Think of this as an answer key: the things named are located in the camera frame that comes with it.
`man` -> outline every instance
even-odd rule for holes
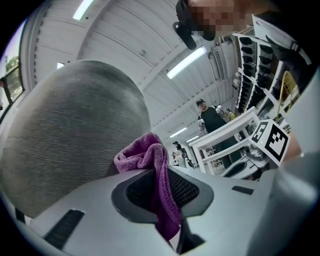
[[[205,31],[216,36],[240,31],[255,15],[258,26],[271,24],[279,31],[268,30],[266,39],[274,54],[289,67],[302,93],[319,64],[318,41],[306,38],[303,29],[318,24],[318,1],[289,0],[187,0],[193,20]]]
[[[204,127],[206,131],[212,133],[216,129],[224,126],[226,121],[217,113],[221,111],[221,108],[215,108],[213,106],[207,107],[205,101],[203,99],[199,99],[196,102],[196,105],[200,109],[201,113],[198,118],[202,123],[204,123]],[[237,144],[237,141],[234,136],[226,139],[225,141],[213,146],[217,152],[221,152],[226,150],[233,145]],[[227,169],[232,163],[238,161],[241,158],[240,152],[237,150],[232,152],[230,155],[226,155],[221,158],[224,168]]]

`pink microfiber cloth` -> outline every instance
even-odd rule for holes
[[[180,210],[171,194],[168,152],[161,140],[151,132],[146,133],[120,151],[115,156],[114,163],[120,173],[155,169],[156,180],[150,211],[158,217],[158,232],[169,241],[180,229]]]

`window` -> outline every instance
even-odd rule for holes
[[[0,123],[24,91],[20,76],[19,48],[25,22],[17,29],[0,60]]]

